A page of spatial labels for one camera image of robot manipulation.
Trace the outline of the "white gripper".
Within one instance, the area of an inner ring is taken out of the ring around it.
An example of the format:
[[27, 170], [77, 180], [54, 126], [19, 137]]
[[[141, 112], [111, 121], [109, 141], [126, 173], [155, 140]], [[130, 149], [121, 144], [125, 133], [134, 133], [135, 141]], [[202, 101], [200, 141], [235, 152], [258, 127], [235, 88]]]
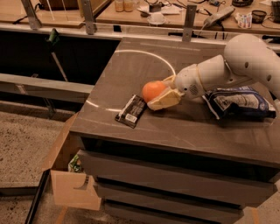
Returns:
[[205, 93], [205, 89], [200, 82], [197, 64], [182, 69], [176, 76], [171, 75], [162, 80], [162, 82], [168, 88], [147, 103], [148, 108], [151, 110], [156, 111], [175, 106], [180, 103], [183, 95], [189, 99], [194, 99], [201, 97]]

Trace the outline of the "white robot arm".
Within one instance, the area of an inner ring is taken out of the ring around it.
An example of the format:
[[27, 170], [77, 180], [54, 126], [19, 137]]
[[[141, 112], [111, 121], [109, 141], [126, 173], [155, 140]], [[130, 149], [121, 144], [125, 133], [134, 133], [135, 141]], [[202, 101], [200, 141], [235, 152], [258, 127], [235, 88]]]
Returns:
[[147, 102], [152, 110], [166, 109], [216, 88], [238, 88], [262, 83], [280, 98], [280, 57], [258, 37], [242, 34], [231, 38], [224, 53], [183, 68], [163, 80], [166, 89]]

